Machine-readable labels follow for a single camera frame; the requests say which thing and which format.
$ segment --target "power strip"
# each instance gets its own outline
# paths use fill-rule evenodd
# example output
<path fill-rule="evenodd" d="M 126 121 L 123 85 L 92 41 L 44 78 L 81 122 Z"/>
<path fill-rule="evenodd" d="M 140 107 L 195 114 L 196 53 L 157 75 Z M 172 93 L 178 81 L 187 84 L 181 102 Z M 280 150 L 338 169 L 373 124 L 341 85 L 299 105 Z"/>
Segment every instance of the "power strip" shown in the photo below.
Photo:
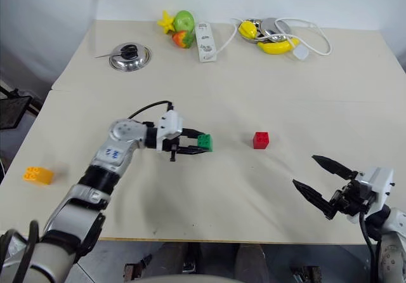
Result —
<path fill-rule="evenodd" d="M 214 43 L 213 33 L 211 32 L 210 23 L 197 23 L 195 26 L 195 33 L 200 62 L 215 62 L 217 60 L 217 49 Z"/>

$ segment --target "white wall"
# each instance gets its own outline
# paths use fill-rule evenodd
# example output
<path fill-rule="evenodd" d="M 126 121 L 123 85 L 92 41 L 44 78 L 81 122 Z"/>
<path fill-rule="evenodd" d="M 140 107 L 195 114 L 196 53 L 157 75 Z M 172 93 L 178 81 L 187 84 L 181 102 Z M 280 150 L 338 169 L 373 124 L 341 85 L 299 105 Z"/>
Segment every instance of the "white wall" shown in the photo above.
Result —
<path fill-rule="evenodd" d="M 156 20 L 163 9 L 171 13 L 187 9 L 198 20 L 210 22 L 296 16 L 324 27 L 380 29 L 406 67 L 405 7 L 406 0 L 99 0 L 96 17 Z M 92 0 L 1 0 L 0 9 L 1 46 L 6 57 L 12 57 L 2 59 L 2 76 L 22 81 L 17 76 L 22 71 L 15 67 L 22 64 L 22 70 L 27 69 L 24 85 L 38 86 L 43 95 L 80 43 L 92 19 Z"/>

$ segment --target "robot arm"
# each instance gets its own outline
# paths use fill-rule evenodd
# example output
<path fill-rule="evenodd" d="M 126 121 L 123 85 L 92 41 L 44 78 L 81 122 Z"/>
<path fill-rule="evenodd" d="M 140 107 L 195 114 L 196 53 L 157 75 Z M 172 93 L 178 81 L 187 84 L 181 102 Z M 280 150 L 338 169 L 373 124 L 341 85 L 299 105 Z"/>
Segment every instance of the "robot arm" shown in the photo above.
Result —
<path fill-rule="evenodd" d="M 0 267 L 0 282 L 64 282 L 72 265 L 96 244 L 105 221 L 102 210 L 110 202 L 133 152 L 137 148 L 156 148 L 159 152 L 171 152 L 171 161 L 175 161 L 175 153 L 208 152 L 197 146 L 180 147 L 180 135 L 197 138 L 201 134 L 183 129 L 182 118 L 172 106 L 160 118 L 158 128 L 152 122 L 115 121 L 84 176 L 49 217 L 39 242 L 38 236 L 34 236 L 31 248 L 27 246 Z"/>
<path fill-rule="evenodd" d="M 380 274 L 384 283 L 406 282 L 406 213 L 397 208 L 390 209 L 385 204 L 391 188 L 395 186 L 393 170 L 371 168 L 363 173 L 352 171 L 324 156 L 314 155 L 313 158 L 328 172 L 350 182 L 341 190 L 336 190 L 330 201 L 297 180 L 293 180 L 295 187 L 329 220 L 338 211 L 347 214 L 353 223 L 358 219 L 363 222 L 365 216 L 365 240 L 370 237 L 378 241 L 377 256 L 371 255 L 370 281 L 378 283 Z"/>

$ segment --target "white table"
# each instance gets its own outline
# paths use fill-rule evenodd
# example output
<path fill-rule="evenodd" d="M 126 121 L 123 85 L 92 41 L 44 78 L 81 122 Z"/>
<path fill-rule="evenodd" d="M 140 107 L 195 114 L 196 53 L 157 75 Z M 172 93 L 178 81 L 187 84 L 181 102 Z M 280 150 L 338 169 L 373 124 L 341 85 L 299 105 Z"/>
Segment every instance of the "white table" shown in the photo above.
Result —
<path fill-rule="evenodd" d="M 213 29 L 217 41 L 232 31 L 229 25 Z M 8 210 L 0 230 L 26 232 L 33 218 L 44 225 L 109 125 L 168 99 L 184 127 L 212 134 L 214 152 L 178 155 L 172 163 L 166 153 L 136 151 L 105 211 L 104 239 L 363 243 L 357 225 L 341 214 L 326 220 L 292 179 L 330 199 L 344 181 L 319 167 L 313 154 L 356 170 L 392 167 L 396 187 L 387 203 L 406 209 L 406 76 L 378 32 L 326 32 L 335 46 L 329 57 L 297 62 L 238 37 L 216 63 L 201 64 L 196 49 L 173 47 L 153 23 L 97 21 L 96 34 L 86 36 L 54 84 L 0 186 L 0 209 Z M 118 72 L 93 58 L 126 41 L 151 47 L 144 69 Z M 157 107 L 139 119 L 156 121 L 163 111 Z M 269 132 L 266 150 L 252 149 L 255 131 Z M 54 183 L 22 181 L 27 166 L 54 170 Z"/>

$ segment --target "red lego block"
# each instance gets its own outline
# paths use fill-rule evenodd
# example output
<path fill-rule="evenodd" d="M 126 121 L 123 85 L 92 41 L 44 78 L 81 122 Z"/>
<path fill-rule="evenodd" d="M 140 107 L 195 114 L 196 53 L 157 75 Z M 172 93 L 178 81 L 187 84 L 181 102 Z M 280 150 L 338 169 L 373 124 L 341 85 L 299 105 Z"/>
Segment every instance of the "red lego block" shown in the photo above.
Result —
<path fill-rule="evenodd" d="M 254 148 L 266 148 L 269 144 L 268 132 L 256 132 L 252 142 Z"/>

